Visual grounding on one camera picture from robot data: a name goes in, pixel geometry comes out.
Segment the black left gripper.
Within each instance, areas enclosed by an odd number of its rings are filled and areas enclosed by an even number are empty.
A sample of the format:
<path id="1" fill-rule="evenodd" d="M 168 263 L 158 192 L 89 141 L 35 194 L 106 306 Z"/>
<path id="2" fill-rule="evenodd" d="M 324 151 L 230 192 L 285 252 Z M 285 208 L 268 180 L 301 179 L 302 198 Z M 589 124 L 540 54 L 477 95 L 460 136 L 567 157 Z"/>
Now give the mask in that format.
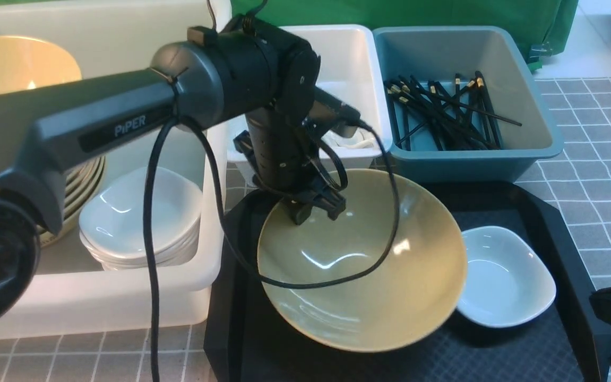
<path id="1" fill-rule="evenodd" d="M 268 107 L 245 114 L 247 130 L 234 138 L 235 149 L 254 170 L 253 182 L 278 196 L 295 225 L 317 207 L 335 221 L 346 210 L 342 191 L 348 177 L 337 153 L 315 137 L 307 118 L 296 126 Z"/>

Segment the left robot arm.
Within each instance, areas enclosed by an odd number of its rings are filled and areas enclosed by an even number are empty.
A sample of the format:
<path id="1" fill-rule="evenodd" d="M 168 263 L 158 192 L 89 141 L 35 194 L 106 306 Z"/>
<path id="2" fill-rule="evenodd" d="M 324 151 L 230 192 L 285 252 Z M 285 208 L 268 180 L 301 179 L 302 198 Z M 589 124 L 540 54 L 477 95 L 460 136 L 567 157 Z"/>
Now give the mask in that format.
<path id="1" fill-rule="evenodd" d="M 150 67 L 0 94 L 0 318 L 22 297 L 40 261 L 37 227 L 63 226 L 65 172 L 145 134 L 177 124 L 199 134 L 242 114 L 270 116 L 268 140 L 254 146 L 268 191 L 317 206 L 334 219 L 344 206 L 310 160 L 318 155 L 313 106 L 332 106 L 316 87 L 320 55 L 306 39 L 257 19 L 233 17 L 221 32 L 189 27 Z"/>

